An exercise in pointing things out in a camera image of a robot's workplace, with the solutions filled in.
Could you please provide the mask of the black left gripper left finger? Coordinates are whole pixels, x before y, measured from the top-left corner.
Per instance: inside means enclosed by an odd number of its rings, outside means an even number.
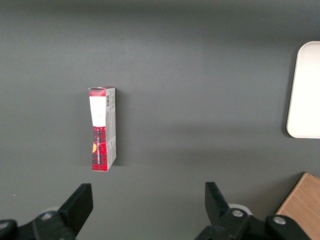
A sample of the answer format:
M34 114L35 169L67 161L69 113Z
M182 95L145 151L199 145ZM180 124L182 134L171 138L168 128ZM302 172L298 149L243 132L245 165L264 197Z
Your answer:
M46 211L32 221L36 240L74 240L93 210L92 185L81 184L56 211Z

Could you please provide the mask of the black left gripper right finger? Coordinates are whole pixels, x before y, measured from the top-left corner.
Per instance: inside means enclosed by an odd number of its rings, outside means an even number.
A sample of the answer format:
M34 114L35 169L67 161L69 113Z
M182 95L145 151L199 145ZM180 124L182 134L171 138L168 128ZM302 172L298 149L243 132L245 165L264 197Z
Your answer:
M244 240L250 216L242 209L231 208L215 182L205 183L205 210L210 225L196 240Z

